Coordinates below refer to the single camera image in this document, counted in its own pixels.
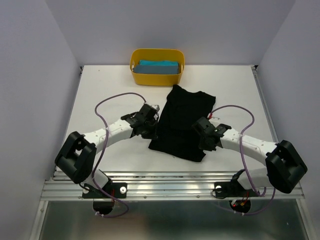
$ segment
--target white backdrop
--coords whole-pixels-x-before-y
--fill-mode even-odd
[[[320,1],[297,0],[258,67],[279,139],[308,167],[303,192],[320,237]]]
[[[0,239],[26,240],[80,69],[42,0],[0,1]]]
[[[187,64],[257,65],[294,0],[46,0],[81,65],[177,48]]]

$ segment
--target yellow plastic bin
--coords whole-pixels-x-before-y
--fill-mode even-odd
[[[179,63],[179,74],[142,74],[135,73],[133,68],[139,64],[140,60],[148,61],[175,61]],[[172,86],[179,84],[185,67],[184,54],[175,49],[161,48],[140,48],[132,53],[130,60],[130,70],[134,81],[139,85],[148,86]]]

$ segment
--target black t-shirt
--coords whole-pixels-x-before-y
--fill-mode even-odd
[[[205,154],[199,149],[200,136],[192,125],[212,111],[216,97],[205,92],[188,92],[173,85],[162,110],[157,140],[152,140],[149,149],[164,152],[178,158],[201,162]]]

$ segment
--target white tabletop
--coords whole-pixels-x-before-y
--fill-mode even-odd
[[[203,91],[216,96],[213,108],[234,104],[249,109],[255,116],[255,124],[246,134],[272,141],[250,66],[187,65],[179,85],[189,92]],[[84,134],[102,128],[103,122],[95,115],[94,108],[105,98],[136,92],[143,95],[148,103],[157,104],[162,109],[171,89],[135,84],[128,65],[86,65],[72,109],[67,136],[73,131]],[[140,97],[126,95],[107,101],[98,111],[111,124],[125,114],[138,111],[142,104]],[[251,122],[248,113],[237,108],[221,109],[215,116],[238,131]],[[198,163],[150,150],[149,143],[150,140],[139,136],[118,142],[105,151],[99,168],[108,172],[210,172],[238,171],[243,168],[240,154],[231,150],[218,148],[217,151],[206,152],[202,162]],[[249,157],[246,161],[249,169],[262,167],[261,163]]]

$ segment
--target teal towel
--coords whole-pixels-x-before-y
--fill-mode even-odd
[[[133,68],[133,72],[136,74],[178,74],[178,66],[149,66],[149,65],[137,65]]]
[[[148,65],[148,66],[179,66],[177,61],[148,61],[140,60],[139,65]]]

